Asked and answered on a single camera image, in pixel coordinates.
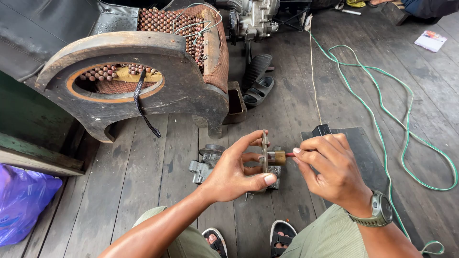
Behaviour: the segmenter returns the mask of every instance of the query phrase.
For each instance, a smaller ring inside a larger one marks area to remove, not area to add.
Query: wooden floor
[[[380,13],[362,10],[362,16],[322,11],[314,16],[312,33],[324,48],[345,44],[360,61],[380,67],[407,83],[414,92],[410,129],[433,143],[459,164],[459,13],[436,25],[408,22],[392,26]],[[425,30],[448,38],[437,53],[413,44]],[[255,53],[274,57],[275,87],[258,107],[249,110],[243,123],[223,126],[223,138],[211,140],[207,129],[197,128],[188,114],[150,116],[162,138],[157,139],[140,118],[122,121],[114,128],[113,144],[100,144],[86,175],[66,181],[50,206],[41,214],[32,234],[22,242],[0,248],[1,257],[95,258],[111,242],[128,231],[146,210],[171,206],[190,194],[196,185],[187,168],[198,159],[198,149],[207,143],[230,146],[257,129],[269,129],[271,143],[286,150],[299,146],[302,131],[319,124],[311,78],[310,43],[307,32],[286,27],[273,37],[255,44]],[[241,80],[241,46],[229,46],[229,80]],[[351,53],[337,49],[342,61],[354,63]],[[362,126],[376,153],[383,160],[369,113],[345,87],[336,64],[313,44],[314,80],[322,123],[331,128]],[[442,257],[459,256],[459,188],[431,191],[417,184],[402,169],[399,155],[403,130],[380,108],[377,91],[364,71],[343,67],[353,90],[374,111],[389,155],[395,203],[404,210],[417,248],[431,240],[441,241]],[[384,103],[396,117],[407,110],[407,92],[396,81],[372,72],[380,83]],[[445,162],[415,140],[406,153],[409,169],[436,187],[449,187],[452,176]],[[249,151],[259,151],[255,147]],[[276,219],[289,219],[300,231],[320,215],[293,161],[282,174],[280,191],[240,197],[216,203],[193,225],[203,231],[217,227],[228,246],[229,257],[268,257],[269,230]]]

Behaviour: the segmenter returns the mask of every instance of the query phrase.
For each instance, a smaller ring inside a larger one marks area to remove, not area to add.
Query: foot
[[[282,232],[277,232],[277,234],[280,235],[280,236],[284,236],[284,233],[282,233]],[[281,243],[276,243],[274,246],[276,248],[285,248],[285,249],[287,249],[287,247],[288,247],[288,245],[283,245]]]
[[[206,238],[206,241],[209,243],[209,245],[214,243],[215,240],[217,240],[217,237],[214,234],[210,234],[209,238]]]
[[[372,5],[378,5],[378,4],[382,4],[382,3],[385,3],[385,2],[392,2],[394,0],[371,0],[369,3],[372,4]]]

